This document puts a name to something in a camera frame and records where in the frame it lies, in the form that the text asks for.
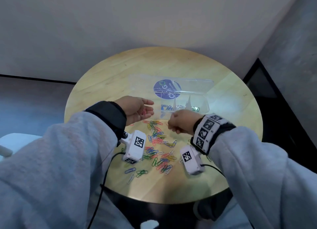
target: left hand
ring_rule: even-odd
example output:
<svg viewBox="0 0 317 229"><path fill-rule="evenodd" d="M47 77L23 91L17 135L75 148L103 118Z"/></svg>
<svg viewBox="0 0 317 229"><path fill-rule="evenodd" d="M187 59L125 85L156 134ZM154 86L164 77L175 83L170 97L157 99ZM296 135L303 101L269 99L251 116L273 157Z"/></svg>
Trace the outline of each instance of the left hand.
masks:
<svg viewBox="0 0 317 229"><path fill-rule="evenodd" d="M114 102L117 103L125 112L127 126L135 122L148 119L152 115L154 115L153 108L150 106L146 106L154 104L154 102L149 99L124 96L120 99L115 100Z"/></svg>

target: purple circular sticker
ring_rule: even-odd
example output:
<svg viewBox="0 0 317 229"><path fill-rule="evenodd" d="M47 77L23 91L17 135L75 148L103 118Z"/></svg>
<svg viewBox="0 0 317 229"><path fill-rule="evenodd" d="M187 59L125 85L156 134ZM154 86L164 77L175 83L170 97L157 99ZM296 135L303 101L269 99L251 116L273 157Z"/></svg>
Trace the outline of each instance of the purple circular sticker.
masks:
<svg viewBox="0 0 317 229"><path fill-rule="evenodd" d="M162 79L155 83L153 91L155 94L162 99L175 99L179 94L175 91L181 90L179 83L175 82L179 89L176 89L173 82L170 79Z"/></svg>

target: grey sweatshirt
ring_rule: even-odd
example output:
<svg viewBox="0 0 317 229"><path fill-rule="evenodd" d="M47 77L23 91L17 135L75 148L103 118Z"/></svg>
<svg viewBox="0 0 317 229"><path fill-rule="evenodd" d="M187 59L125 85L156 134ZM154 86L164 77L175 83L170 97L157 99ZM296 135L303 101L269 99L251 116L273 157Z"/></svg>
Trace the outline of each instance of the grey sweatshirt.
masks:
<svg viewBox="0 0 317 229"><path fill-rule="evenodd" d="M116 144L101 119L79 112L0 162L0 228L85 228L89 195ZM255 228L317 228L317 175L283 149L237 127L210 157Z"/></svg>

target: clear plastic box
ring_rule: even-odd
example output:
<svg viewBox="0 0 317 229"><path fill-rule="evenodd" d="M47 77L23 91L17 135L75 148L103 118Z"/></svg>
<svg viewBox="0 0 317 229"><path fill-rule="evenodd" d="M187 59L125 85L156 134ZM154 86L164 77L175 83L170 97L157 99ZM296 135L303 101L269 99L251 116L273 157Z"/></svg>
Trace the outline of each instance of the clear plastic box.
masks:
<svg viewBox="0 0 317 229"><path fill-rule="evenodd" d="M183 79L151 75L129 75L132 96L154 101L153 119L169 119L181 109L209 112L206 93L214 86L209 79Z"/></svg>

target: wooden table top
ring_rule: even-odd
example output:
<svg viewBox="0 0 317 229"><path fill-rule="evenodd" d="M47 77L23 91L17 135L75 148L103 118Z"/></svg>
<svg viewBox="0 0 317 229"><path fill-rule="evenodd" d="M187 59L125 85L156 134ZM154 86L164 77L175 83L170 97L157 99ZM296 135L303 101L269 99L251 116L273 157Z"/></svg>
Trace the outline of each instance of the wooden table top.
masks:
<svg viewBox="0 0 317 229"><path fill-rule="evenodd" d="M216 113L236 126L246 126L256 132L262 139L263 123L260 109L256 100L232 71L204 55L171 47L145 47L124 51L109 57L87 71L74 86L69 95L65 108L64 121L67 122L72 114L82 111L101 100L113 101L129 95L128 75L147 74L179 78L211 79L214 87L207 93L210 107L209 113ZM148 170L130 184L127 181L133 173L124 171L133 167L123 162L118 155L111 163L107 175L106 186L121 195L133 199L164 204L186 203L206 198L223 191L228 187L226 179L211 167L200 175L188 175L184 165L179 163L180 148L188 143L189 135L177 135L167 129L167 120L160 120L163 125L159 128L168 135L166 140L177 140L173 155L177 160L170 174L160 174L156 167L152 167L153 160L143 160L134 165L137 171ZM127 126L126 131L134 130L151 134L147 124L142 121L133 126ZM152 146L148 140L146 146ZM115 148L121 151L123 146ZM172 148L161 144L155 149L170 152ZM208 162L201 156L204 164Z"/></svg>

